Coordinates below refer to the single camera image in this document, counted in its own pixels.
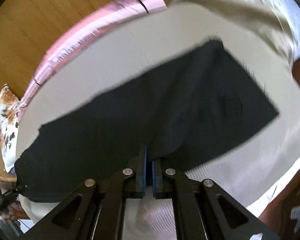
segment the black cloth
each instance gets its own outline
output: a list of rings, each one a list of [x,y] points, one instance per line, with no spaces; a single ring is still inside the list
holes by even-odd
[[[126,167],[146,143],[148,158],[189,170],[255,135],[277,116],[238,62],[211,40],[43,125],[15,163],[22,193],[66,197],[87,178]]]

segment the silver rivet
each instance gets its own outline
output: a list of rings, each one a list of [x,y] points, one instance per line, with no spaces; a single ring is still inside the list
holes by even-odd
[[[212,187],[213,186],[213,181],[211,179],[206,179],[203,184],[206,186],[206,187]]]
[[[94,179],[87,179],[84,184],[87,186],[87,187],[91,187],[94,185]]]
[[[126,169],[123,170],[124,175],[131,175],[132,173],[133,173],[133,170],[129,169],[129,168],[126,168]]]
[[[174,169],[166,169],[166,173],[168,175],[174,175],[174,174],[176,174],[176,171]]]

